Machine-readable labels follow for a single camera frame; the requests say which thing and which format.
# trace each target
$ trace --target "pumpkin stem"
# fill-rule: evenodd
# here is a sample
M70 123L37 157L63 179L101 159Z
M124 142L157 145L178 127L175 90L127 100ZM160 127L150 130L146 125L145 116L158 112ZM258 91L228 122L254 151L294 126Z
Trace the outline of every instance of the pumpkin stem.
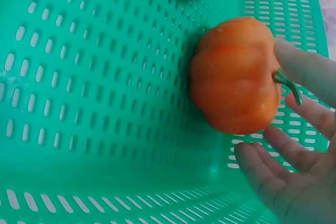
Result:
M292 81L288 79L288 77L285 75L282 69L279 69L273 75L273 81L275 83L286 85L292 91L296 103L298 105L302 105L302 97L301 97L300 91L298 90L298 87Z

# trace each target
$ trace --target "green plastic basket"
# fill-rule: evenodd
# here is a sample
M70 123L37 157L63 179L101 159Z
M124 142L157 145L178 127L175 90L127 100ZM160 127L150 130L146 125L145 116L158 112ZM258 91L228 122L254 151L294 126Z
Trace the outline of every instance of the green plastic basket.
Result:
M200 36L243 15L328 54L318 0L0 0L0 223L276 223L233 150L278 153L188 97ZM274 124L326 150L284 103Z

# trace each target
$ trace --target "palm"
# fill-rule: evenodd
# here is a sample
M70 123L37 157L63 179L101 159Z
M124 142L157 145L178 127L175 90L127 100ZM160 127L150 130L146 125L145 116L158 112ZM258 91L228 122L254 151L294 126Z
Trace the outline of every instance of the palm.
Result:
M335 138L334 113L304 97L302 107L296 107L292 96L287 103L304 116L330 140ZM320 116L311 111L320 111ZM310 152L276 128L265 131L265 139L299 172L292 174L257 143L240 144L237 159L257 195L283 223L328 222L336 206L336 141L327 153ZM310 215L317 209L320 215Z
M289 77L336 107L336 93L326 89L336 78L334 62L290 48L277 54L285 54L280 64ZM281 223L336 223L335 113L307 97L302 106L296 105L292 95L286 102L330 140L328 151L310 152L281 130L269 128L265 139L298 173L287 171L257 143L239 144L237 160L256 194Z

